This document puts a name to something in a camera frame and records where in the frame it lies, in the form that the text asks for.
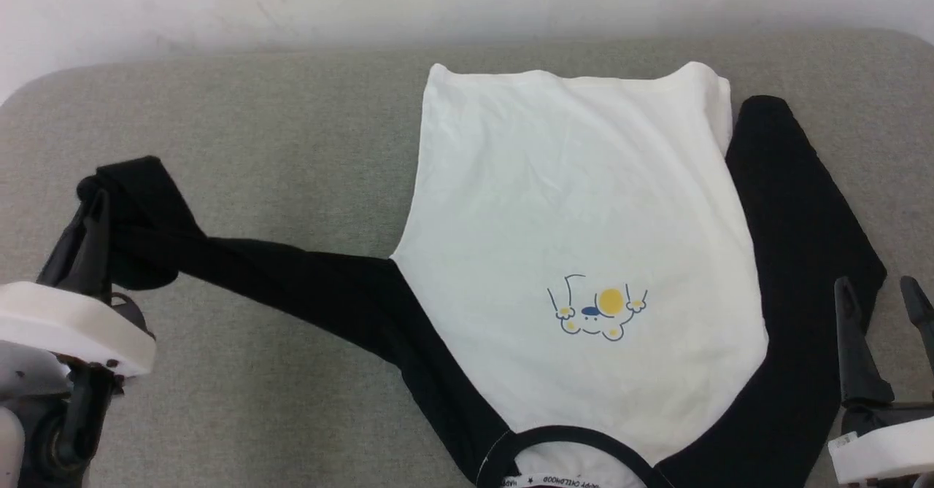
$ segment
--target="gray fabric surface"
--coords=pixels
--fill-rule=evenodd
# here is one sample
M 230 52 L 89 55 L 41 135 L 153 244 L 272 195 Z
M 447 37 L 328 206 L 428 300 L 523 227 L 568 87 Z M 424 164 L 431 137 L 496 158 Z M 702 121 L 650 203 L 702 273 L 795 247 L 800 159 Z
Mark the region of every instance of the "gray fabric surface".
M 388 255 L 406 221 L 432 63 L 652 78 L 687 60 L 731 80 L 734 112 L 754 93 L 790 103 L 890 269 L 871 328 L 879 368 L 900 398 L 928 398 L 934 384 L 894 276 L 917 276 L 934 293 L 934 48 L 891 32 L 243 55 L 56 73 L 0 108 L 0 282 L 34 278 L 82 176 L 138 155 L 163 158 L 210 234 Z M 186 276 L 134 297 L 159 336 L 157 369 L 110 409 L 91 485 L 470 485 L 392 366 Z M 11 375 L 0 365 L 0 385 Z M 834 484 L 825 457 L 808 485 Z

